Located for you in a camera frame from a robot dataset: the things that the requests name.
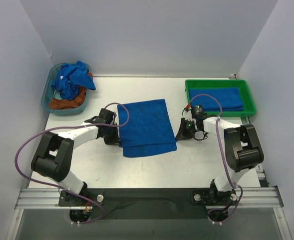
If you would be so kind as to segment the blue towel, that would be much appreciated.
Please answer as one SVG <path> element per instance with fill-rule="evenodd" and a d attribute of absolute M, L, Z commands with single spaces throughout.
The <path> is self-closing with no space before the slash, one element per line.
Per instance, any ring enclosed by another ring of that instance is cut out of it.
<path fill-rule="evenodd" d="M 239 112 L 244 109 L 244 104 L 237 87 L 189 89 L 190 99 L 197 95 L 201 96 L 195 98 L 191 102 L 191 106 L 202 105 L 204 111 L 207 112 L 220 112 L 220 107 L 217 102 L 208 95 L 220 103 L 224 112 Z"/>
<path fill-rule="evenodd" d="M 127 158 L 149 157 L 177 150 L 164 99 L 118 106 L 120 146 Z"/>

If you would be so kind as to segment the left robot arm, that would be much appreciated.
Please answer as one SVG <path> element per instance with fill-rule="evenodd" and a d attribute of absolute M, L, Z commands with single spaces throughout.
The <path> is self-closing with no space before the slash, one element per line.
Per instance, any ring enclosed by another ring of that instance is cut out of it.
<path fill-rule="evenodd" d="M 87 184 L 71 171 L 73 150 L 84 143 L 103 138 L 106 145 L 120 143 L 116 113 L 105 108 L 99 115 L 86 120 L 82 128 L 43 134 L 31 162 L 31 169 L 68 191 L 84 195 Z"/>

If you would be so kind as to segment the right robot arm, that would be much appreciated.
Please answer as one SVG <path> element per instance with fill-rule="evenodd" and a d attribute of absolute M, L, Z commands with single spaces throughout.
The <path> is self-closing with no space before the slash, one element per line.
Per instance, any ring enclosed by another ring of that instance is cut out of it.
<path fill-rule="evenodd" d="M 261 143 L 252 124 L 235 124 L 216 116 L 194 120 L 183 117 L 175 140 L 194 139 L 197 132 L 202 132 L 205 138 L 208 134 L 217 137 L 225 170 L 214 179 L 218 192 L 237 188 L 244 174 L 264 161 Z"/>

